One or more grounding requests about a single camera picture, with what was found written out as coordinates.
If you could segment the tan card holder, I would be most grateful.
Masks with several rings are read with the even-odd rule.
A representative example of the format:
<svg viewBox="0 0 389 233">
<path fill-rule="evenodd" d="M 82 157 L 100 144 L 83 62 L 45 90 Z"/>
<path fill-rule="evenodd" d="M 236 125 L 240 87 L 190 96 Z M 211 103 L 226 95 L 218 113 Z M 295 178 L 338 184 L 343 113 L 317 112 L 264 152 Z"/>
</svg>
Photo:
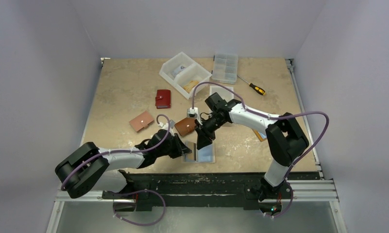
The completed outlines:
<svg viewBox="0 0 389 233">
<path fill-rule="evenodd" d="M 267 139 L 267 137 L 263 133 L 261 133 L 257 130 L 254 130 L 254 133 L 260 142 L 263 142 Z"/>
</svg>

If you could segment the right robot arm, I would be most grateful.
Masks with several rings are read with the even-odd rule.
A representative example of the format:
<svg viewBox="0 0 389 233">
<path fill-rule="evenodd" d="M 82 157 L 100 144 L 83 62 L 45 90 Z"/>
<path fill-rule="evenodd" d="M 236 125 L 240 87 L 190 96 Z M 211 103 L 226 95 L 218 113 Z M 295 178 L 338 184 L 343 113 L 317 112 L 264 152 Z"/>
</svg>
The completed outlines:
<svg viewBox="0 0 389 233">
<path fill-rule="evenodd" d="M 188 115 L 196 116 L 197 149 L 202 149 L 215 140 L 215 132 L 226 123 L 246 126 L 262 133 L 269 144 L 273 161 L 261 184 L 262 194 L 274 197 L 280 191 L 288 169 L 308 148 L 309 141 L 302 128 L 290 113 L 269 116 L 232 99 L 226 101 L 217 93 L 205 100 L 211 112 L 203 119 L 197 108 L 190 108 Z"/>
</svg>

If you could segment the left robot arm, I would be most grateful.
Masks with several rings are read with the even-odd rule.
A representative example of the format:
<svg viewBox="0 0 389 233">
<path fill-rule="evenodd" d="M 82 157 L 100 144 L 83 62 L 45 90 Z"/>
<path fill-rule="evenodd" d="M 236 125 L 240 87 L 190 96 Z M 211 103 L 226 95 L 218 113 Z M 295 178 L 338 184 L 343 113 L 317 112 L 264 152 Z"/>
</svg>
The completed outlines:
<svg viewBox="0 0 389 233">
<path fill-rule="evenodd" d="M 109 150 L 86 142 L 59 163 L 54 172 L 62 183 L 61 189 L 73 199 L 79 198 L 96 185 L 102 175 L 121 168 L 148 167 L 162 156 L 178 158 L 192 153 L 178 134 L 160 129 L 152 138 L 130 149 Z"/>
</svg>

